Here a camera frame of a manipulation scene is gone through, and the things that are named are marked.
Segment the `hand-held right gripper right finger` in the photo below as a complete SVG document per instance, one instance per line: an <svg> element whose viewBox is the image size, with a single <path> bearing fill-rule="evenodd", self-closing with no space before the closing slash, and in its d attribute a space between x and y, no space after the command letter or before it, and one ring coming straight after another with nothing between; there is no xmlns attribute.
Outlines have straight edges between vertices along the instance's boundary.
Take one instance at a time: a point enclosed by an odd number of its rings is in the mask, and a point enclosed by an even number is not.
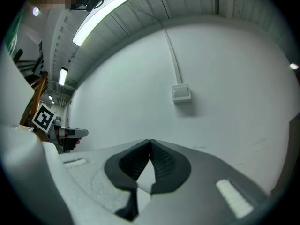
<svg viewBox="0 0 300 225"><path fill-rule="evenodd" d="M191 164L189 178L174 192L152 195L140 213L140 225L231 225L241 222L216 183L229 181L256 209L266 193L250 178L218 157L174 143L160 141L183 154Z"/></svg>

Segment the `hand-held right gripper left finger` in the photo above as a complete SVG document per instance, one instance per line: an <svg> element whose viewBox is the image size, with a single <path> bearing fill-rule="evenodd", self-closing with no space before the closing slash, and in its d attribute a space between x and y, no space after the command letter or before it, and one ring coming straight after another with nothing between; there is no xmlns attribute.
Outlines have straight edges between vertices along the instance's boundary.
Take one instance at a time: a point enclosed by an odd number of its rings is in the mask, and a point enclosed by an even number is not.
<svg viewBox="0 0 300 225"><path fill-rule="evenodd" d="M60 155L75 225L150 225L149 140Z"/></svg>

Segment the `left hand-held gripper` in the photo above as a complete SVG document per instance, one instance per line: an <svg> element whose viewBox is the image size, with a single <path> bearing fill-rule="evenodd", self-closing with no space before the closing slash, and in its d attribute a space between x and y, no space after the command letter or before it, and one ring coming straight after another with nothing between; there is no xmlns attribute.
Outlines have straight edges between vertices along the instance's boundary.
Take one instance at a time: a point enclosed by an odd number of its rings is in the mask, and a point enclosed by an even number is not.
<svg viewBox="0 0 300 225"><path fill-rule="evenodd" d="M63 145L61 145L58 138L59 130L60 138L81 138L89 134L86 129L61 127L61 117L45 104L38 107L32 123L34 125L33 132L38 131L38 134L43 134L44 140L53 143L59 153L63 152Z"/></svg>

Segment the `rectangular ceiling light panel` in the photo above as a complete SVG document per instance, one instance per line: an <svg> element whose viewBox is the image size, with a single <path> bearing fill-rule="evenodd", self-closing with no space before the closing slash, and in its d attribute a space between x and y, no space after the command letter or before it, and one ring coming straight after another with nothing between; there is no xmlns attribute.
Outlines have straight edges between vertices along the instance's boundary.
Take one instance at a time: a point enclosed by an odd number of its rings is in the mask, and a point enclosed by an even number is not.
<svg viewBox="0 0 300 225"><path fill-rule="evenodd" d="M64 86L67 74L68 74L68 69L65 67L62 67L60 69L59 85Z"/></svg>

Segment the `black shelf rack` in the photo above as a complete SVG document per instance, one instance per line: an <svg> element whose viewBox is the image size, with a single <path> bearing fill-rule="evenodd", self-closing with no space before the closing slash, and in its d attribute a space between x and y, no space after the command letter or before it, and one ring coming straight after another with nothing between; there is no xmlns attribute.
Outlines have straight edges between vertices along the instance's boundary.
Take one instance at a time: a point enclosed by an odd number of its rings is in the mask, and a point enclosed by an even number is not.
<svg viewBox="0 0 300 225"><path fill-rule="evenodd" d="M15 65L31 87L34 87L39 82L44 72L42 42L38 44L38 47L39 57L36 60L21 60L21 56L23 55L22 49L19 49L13 57Z"/></svg>

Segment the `green and white shirt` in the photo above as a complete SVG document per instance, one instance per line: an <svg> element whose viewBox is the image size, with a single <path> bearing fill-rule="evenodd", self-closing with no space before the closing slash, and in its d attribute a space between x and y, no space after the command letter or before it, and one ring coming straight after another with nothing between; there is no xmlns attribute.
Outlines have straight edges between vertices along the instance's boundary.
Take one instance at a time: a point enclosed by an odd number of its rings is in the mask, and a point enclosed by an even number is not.
<svg viewBox="0 0 300 225"><path fill-rule="evenodd" d="M22 15L20 10L0 46L0 125L18 125L34 95L12 58Z"/></svg>

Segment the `long ceiling light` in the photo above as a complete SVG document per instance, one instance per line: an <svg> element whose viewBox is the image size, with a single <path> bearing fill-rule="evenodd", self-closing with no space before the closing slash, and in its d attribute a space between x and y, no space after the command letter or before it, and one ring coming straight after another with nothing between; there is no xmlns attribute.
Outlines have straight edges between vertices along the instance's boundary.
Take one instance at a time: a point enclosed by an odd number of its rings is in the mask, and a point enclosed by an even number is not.
<svg viewBox="0 0 300 225"><path fill-rule="evenodd" d="M81 23L77 32L75 33L72 42L80 47L89 34L95 27L117 7L124 4L128 0L104 0L104 2L97 8L93 9Z"/></svg>

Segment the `orange wooden frame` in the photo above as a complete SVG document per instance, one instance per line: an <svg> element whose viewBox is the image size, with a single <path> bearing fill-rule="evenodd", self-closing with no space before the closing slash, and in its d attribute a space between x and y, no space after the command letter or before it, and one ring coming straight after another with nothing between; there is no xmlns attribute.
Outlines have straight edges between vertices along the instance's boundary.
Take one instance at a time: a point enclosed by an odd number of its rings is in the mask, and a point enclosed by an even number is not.
<svg viewBox="0 0 300 225"><path fill-rule="evenodd" d="M34 90L24 113L20 121L20 125L30 126L33 125L32 119L38 109L38 103L40 101L41 95L46 91L48 86L48 72L44 71L41 77L36 75L30 75L30 79L26 79L29 82L30 87Z"/></svg>

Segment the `white wall junction box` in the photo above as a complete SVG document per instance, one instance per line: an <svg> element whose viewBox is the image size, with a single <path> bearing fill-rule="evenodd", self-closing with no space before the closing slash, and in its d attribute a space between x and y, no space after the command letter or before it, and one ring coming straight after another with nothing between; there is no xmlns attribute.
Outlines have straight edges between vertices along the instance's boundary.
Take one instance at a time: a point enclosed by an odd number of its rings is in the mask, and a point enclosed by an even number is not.
<svg viewBox="0 0 300 225"><path fill-rule="evenodd" d="M174 103L185 103L191 102L191 90L187 83L185 84L177 84L172 87L172 101Z"/></svg>

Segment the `white wall conduit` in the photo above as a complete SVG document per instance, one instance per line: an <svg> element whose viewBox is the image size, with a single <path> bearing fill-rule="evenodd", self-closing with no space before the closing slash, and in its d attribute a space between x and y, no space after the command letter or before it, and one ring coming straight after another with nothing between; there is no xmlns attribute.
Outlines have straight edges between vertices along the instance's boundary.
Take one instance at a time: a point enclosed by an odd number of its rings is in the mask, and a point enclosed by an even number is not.
<svg viewBox="0 0 300 225"><path fill-rule="evenodd" d="M168 36L167 30L165 29L164 25L162 23L160 23L160 25L162 27L162 30L164 31L165 39L166 39L167 46L168 46L168 49L169 49L169 53L170 53L170 56L171 56L171 60L172 60L173 68L174 68L174 73L175 73L175 78L176 78L176 83L177 84L182 84L180 69L179 69L179 66L178 66L178 63L177 63L177 59L176 59L176 56L175 56L175 53L174 53L174 50L173 50L172 43L170 41L170 38Z"/></svg>

